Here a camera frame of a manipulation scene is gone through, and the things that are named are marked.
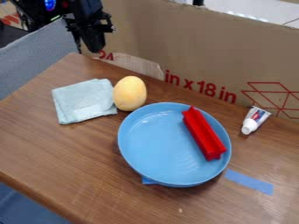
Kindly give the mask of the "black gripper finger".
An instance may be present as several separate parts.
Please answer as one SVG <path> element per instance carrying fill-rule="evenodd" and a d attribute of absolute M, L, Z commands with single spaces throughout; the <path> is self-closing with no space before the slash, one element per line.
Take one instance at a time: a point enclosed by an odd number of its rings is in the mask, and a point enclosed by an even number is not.
<path fill-rule="evenodd" d="M 96 51 L 100 51 L 106 47 L 106 35 L 103 32 L 96 34 Z"/>
<path fill-rule="evenodd" d="M 92 53 L 98 53 L 102 49 L 100 35 L 98 33 L 83 32 L 82 40 Z"/>

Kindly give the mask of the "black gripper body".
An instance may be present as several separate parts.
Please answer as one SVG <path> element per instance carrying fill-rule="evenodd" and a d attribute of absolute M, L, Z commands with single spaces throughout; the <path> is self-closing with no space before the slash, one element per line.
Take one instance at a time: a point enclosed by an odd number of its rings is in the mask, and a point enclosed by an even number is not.
<path fill-rule="evenodd" d="M 63 17 L 67 22 L 67 30 L 70 32 L 84 32 L 87 30 L 96 30 L 100 33 L 110 33 L 116 30 L 116 27 L 112 24 L 112 16 L 100 12 L 91 20 L 80 22 L 72 13 L 66 14 Z"/>

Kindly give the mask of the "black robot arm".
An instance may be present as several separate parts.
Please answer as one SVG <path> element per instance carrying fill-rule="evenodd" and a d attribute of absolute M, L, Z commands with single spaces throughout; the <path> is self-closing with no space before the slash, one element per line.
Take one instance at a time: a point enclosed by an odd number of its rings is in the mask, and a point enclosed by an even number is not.
<path fill-rule="evenodd" d="M 106 34 L 116 30 L 112 16 L 103 11 L 102 0 L 67 0 L 67 4 L 63 19 L 78 48 L 84 42 L 88 50 L 98 53 L 107 44 Z"/>

